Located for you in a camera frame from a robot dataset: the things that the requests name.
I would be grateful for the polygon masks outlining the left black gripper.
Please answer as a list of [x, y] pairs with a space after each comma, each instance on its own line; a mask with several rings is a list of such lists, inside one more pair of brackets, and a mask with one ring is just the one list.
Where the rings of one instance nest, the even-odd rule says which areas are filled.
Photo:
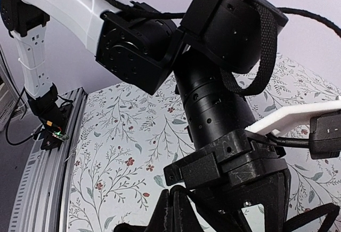
[[[236, 187], [284, 171], [286, 161], [264, 135], [234, 130], [164, 167], [166, 185], [187, 189]], [[182, 186], [163, 190], [149, 221], [149, 231], [202, 231], [191, 206], [195, 195]]]

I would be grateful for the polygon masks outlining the black shoelace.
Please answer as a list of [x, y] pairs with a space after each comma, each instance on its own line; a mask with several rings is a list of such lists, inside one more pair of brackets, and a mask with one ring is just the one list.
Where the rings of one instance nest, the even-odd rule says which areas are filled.
[[[251, 231], [248, 224], [238, 224], [237, 219], [230, 214], [221, 214], [214, 209], [206, 200], [199, 197], [195, 193], [195, 205], [202, 210], [201, 217], [210, 224], [215, 231]], [[283, 231], [294, 231], [322, 216], [325, 217], [319, 231], [328, 231], [339, 215], [340, 207], [338, 205], [329, 203], [321, 205], [307, 212], [301, 213], [282, 225]], [[113, 231], [149, 231], [149, 224], [147, 226], [130, 225], [128, 223], [120, 223], [115, 226]]]

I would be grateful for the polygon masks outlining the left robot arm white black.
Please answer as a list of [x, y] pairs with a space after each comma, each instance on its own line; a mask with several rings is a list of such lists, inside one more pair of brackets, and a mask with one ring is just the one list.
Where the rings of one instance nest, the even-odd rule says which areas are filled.
[[62, 127], [57, 88], [45, 71], [44, 35], [50, 18], [73, 32], [96, 61], [121, 80], [154, 94], [173, 70], [183, 66], [181, 91], [193, 101], [194, 75], [213, 63], [222, 96], [208, 110], [196, 105], [200, 125], [222, 118], [222, 108], [260, 94], [272, 75], [277, 36], [288, 19], [266, 0], [193, 0], [185, 13], [161, 13], [146, 3], [119, 0], [1, 0], [1, 18], [17, 41], [32, 112], [48, 128]]

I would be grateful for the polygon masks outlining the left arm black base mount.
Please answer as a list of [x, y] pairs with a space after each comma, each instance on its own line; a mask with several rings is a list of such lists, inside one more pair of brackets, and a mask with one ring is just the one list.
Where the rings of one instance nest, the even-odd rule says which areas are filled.
[[34, 107], [33, 113], [42, 122], [45, 131], [41, 133], [43, 143], [41, 144], [41, 150], [52, 150], [60, 148], [62, 143], [69, 139], [66, 133], [68, 121], [73, 109], [74, 102], [71, 100], [65, 100], [60, 106], [53, 104], [50, 107], [39, 109]]

